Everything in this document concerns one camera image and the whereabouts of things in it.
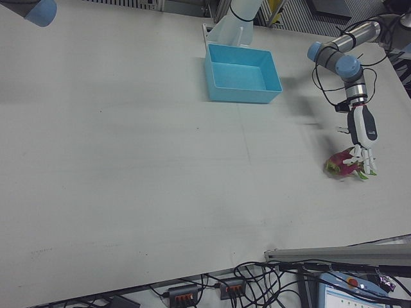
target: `black cable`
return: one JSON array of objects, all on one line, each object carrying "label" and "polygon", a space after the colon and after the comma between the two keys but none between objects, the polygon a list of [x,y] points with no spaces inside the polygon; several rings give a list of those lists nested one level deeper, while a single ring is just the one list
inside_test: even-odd
[{"label": "black cable", "polygon": [[399,281],[396,277],[390,276],[391,279],[395,282],[397,282],[397,284],[399,284],[400,287],[403,288],[403,290],[405,291],[406,294],[408,294],[409,296],[411,296],[411,291],[407,289],[406,286],[403,285],[403,283],[401,281]]},{"label": "black cable", "polygon": [[[248,265],[253,264],[253,265],[254,265],[254,262],[246,262],[245,264],[248,264]],[[235,270],[234,274],[236,275],[236,277],[241,277],[241,278],[243,278],[243,279],[247,279],[248,277],[244,276],[243,273],[239,270],[239,268],[240,268],[241,266],[244,266],[244,264],[240,264],[239,266],[237,266],[237,267],[234,269],[234,270]],[[273,270],[273,269],[270,269],[269,274],[271,274],[271,273],[277,274],[277,273],[275,272],[275,270]],[[273,284],[271,284],[270,287],[269,287],[265,292],[263,292],[258,298],[254,297],[254,300],[250,300],[250,299],[247,297],[247,295],[245,295],[245,298],[246,298],[250,303],[249,303],[248,305],[246,305],[244,308],[250,307],[251,305],[255,305],[256,307],[264,306],[264,305],[265,305],[265,302],[266,302],[266,299],[265,299],[266,295],[267,295],[269,292],[271,292],[272,288],[275,286],[275,284],[277,283],[277,281],[278,281],[278,279],[277,279]],[[264,303],[263,303],[263,304],[260,304],[260,303],[259,303],[259,301],[260,301],[261,299],[264,300]]]},{"label": "black cable", "polygon": [[300,295],[298,292],[296,292],[296,291],[294,291],[294,290],[291,290],[291,289],[286,289],[286,290],[282,290],[282,291],[280,291],[280,292],[279,292],[279,295],[280,295],[281,293],[284,293],[284,292],[291,292],[291,293],[296,294],[296,295],[299,297],[300,302],[302,303],[302,298],[301,298],[301,295]]},{"label": "black cable", "polygon": [[[321,90],[321,88],[317,85],[317,83],[316,83],[315,80],[314,80],[314,72],[315,72],[315,68],[313,68],[313,71],[311,72],[311,79],[313,80],[314,85],[315,85],[319,90]],[[324,90],[324,92],[333,92],[333,91],[342,90],[342,89],[344,89],[344,88],[345,88],[345,87],[340,87],[340,88],[337,88],[337,89],[328,89],[328,90]]]},{"label": "black cable", "polygon": [[85,305],[89,305],[89,307],[94,307],[94,308],[103,308],[103,307],[107,306],[107,305],[99,306],[99,305],[96,305],[96,304],[93,304],[93,303],[89,303],[89,302],[87,302],[85,300],[82,300],[82,299],[76,299],[75,301],[79,302],[79,303],[82,303],[82,304],[85,304]]},{"label": "black cable", "polygon": [[315,59],[314,71],[315,71],[315,76],[317,77],[317,82],[318,82],[318,84],[319,84],[320,90],[322,91],[322,95],[324,95],[325,99],[327,100],[327,102],[328,102],[331,106],[336,107],[338,104],[341,104],[341,103],[345,102],[346,99],[343,100],[343,101],[341,101],[341,102],[339,102],[339,103],[337,103],[337,104],[333,103],[333,102],[328,98],[327,93],[326,93],[326,90],[324,89],[324,87],[323,87],[322,84],[321,84],[320,77],[319,77],[319,71],[318,71],[320,55],[321,55],[321,53],[324,52],[324,50],[326,50],[327,48],[334,49],[334,50],[338,51],[337,48],[332,47],[332,46],[326,46],[326,47],[322,48],[322,49],[320,50],[320,52],[318,53],[316,59]]},{"label": "black cable", "polygon": [[[219,283],[221,283],[221,284],[223,284],[223,285],[225,285],[225,286],[227,287],[227,290],[230,290],[230,286],[229,286],[224,280],[221,280],[221,279],[219,279],[219,278],[216,278],[216,277],[214,277],[214,276],[211,276],[211,275],[208,274],[208,273],[205,273],[204,275],[207,276],[207,277],[209,277],[209,278],[211,278],[211,279],[214,279],[215,281],[218,281]],[[230,296],[231,307],[232,307],[232,308],[235,308],[235,307],[237,306],[237,300],[235,300],[235,299],[233,299],[233,298],[231,297],[229,291],[228,291],[228,294],[229,294],[229,296]]]},{"label": "black cable", "polygon": [[372,71],[372,72],[374,72],[374,75],[375,75],[375,79],[374,79],[374,89],[372,90],[372,95],[371,95],[371,97],[370,97],[370,98],[368,99],[368,101],[367,101],[367,103],[369,103],[369,102],[372,100],[372,98],[374,97],[374,95],[375,95],[378,74],[377,74],[377,72],[376,72],[374,69],[370,69],[369,67],[366,67],[366,68],[363,69],[363,70],[364,70],[364,71],[366,71],[366,70]]},{"label": "black cable", "polygon": [[148,287],[155,293],[157,294],[160,298],[163,298],[163,295],[158,293],[151,285],[148,285]]}]

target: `pink dragon fruit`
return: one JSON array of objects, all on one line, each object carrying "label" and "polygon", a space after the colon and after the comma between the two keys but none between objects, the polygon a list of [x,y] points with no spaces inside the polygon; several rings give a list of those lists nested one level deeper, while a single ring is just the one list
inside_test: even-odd
[{"label": "pink dragon fruit", "polygon": [[[345,159],[350,159],[353,156],[349,153],[353,148],[348,148],[342,152],[338,152],[327,159],[325,168],[326,171],[332,175],[348,176],[356,171],[358,176],[362,180],[367,180],[368,178],[364,175],[363,162],[356,162],[353,164],[344,164]],[[377,175],[374,171],[371,171],[371,175]]]}]

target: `gray robot arm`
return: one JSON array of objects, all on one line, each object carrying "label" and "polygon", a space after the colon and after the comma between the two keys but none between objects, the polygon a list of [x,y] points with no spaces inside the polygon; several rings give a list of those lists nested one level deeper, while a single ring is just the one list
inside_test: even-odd
[{"label": "gray robot arm", "polygon": [[367,108],[368,93],[363,67],[358,59],[346,55],[347,51],[364,42],[376,40],[386,49],[398,48],[411,52],[411,13],[406,15],[379,15],[359,24],[351,31],[342,32],[338,38],[316,42],[308,50],[307,57],[339,75],[344,82],[347,99],[335,105],[337,112],[347,112],[347,132],[351,134],[354,149],[352,159],[345,164],[363,162],[364,171],[376,170],[372,146],[378,141],[374,117]]},{"label": "gray robot arm", "polygon": [[40,27],[48,26],[57,12],[54,0],[0,0],[0,4]]}]

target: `blue container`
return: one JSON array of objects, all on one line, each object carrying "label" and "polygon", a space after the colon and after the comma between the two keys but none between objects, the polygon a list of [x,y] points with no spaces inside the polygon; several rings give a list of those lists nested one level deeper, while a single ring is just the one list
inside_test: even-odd
[{"label": "blue container", "polygon": [[213,101],[267,104],[283,91],[269,51],[209,44],[204,66]]}]

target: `white tabletop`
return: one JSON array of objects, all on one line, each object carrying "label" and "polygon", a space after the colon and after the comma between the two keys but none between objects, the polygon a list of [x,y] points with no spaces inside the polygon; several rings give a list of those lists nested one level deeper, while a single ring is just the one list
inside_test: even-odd
[{"label": "white tabletop", "polygon": [[351,145],[334,129],[346,116],[306,58],[327,38],[256,28],[252,47],[272,52],[284,92],[210,102],[203,22],[59,0],[42,29],[0,7],[1,307],[410,233],[411,101],[389,62],[369,105],[378,176],[339,181],[323,163]]}]

